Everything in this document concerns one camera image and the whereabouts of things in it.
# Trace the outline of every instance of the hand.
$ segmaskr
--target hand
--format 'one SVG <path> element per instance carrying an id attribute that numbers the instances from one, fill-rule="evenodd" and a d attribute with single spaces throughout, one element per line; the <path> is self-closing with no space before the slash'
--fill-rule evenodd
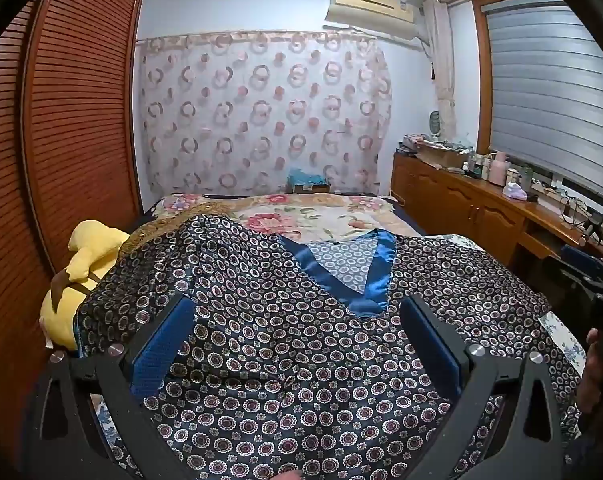
<path id="1" fill-rule="evenodd" d="M 302 476 L 300 475 L 300 472 L 296 469 L 294 471 L 281 473 L 281 475 L 277 475 L 272 480 L 302 480 Z"/>
<path id="2" fill-rule="evenodd" d="M 594 328 L 586 338 L 590 347 L 585 358 L 584 375 L 577 387 L 577 407 L 583 413 L 590 413 L 601 399 L 600 385 L 603 381 L 603 361 L 597 353 L 598 337 L 599 333 Z"/>

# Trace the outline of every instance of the box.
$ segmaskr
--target box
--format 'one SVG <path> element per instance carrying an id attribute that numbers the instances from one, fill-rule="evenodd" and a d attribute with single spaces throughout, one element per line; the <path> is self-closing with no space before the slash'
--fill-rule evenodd
<path id="1" fill-rule="evenodd" d="M 425 144 L 417 145 L 417 158 L 431 166 L 442 168 L 461 168 L 468 160 L 468 155 L 462 155 L 453 150 L 440 150 Z"/>
<path id="2" fill-rule="evenodd" d="M 287 193 L 330 193 L 330 184 L 296 184 L 291 186 L 290 182 L 286 185 Z"/>

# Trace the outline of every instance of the sheer curtain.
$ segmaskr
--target sheer curtain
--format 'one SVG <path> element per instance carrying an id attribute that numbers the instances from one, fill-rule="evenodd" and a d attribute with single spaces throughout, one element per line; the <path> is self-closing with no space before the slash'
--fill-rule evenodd
<path id="1" fill-rule="evenodd" d="M 232 32 L 144 43 L 140 106 L 151 188 L 257 195 L 290 169 L 377 192 L 392 88 L 376 40 Z"/>
<path id="2" fill-rule="evenodd" d="M 448 5 L 439 0 L 426 0 L 424 15 L 430 41 L 430 45 L 424 43 L 424 50 L 435 69 L 441 137 L 453 140 L 457 135 L 457 121 L 454 101 L 453 33 Z"/>

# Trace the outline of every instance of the air conditioner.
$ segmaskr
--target air conditioner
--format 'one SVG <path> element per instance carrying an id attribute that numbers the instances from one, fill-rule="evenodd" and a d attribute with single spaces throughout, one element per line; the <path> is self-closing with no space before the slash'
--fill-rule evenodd
<path id="1" fill-rule="evenodd" d="M 326 19 L 412 40 L 422 36 L 419 9 L 402 0 L 330 0 Z"/>

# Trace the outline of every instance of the wooden wardrobe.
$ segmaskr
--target wooden wardrobe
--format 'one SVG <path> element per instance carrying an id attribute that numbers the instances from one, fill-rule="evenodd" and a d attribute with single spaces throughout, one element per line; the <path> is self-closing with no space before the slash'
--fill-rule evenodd
<path id="1" fill-rule="evenodd" d="M 140 213 L 131 82 L 142 0 L 30 0 L 0 37 L 0 452 L 48 354 L 42 299 L 82 220 Z"/>

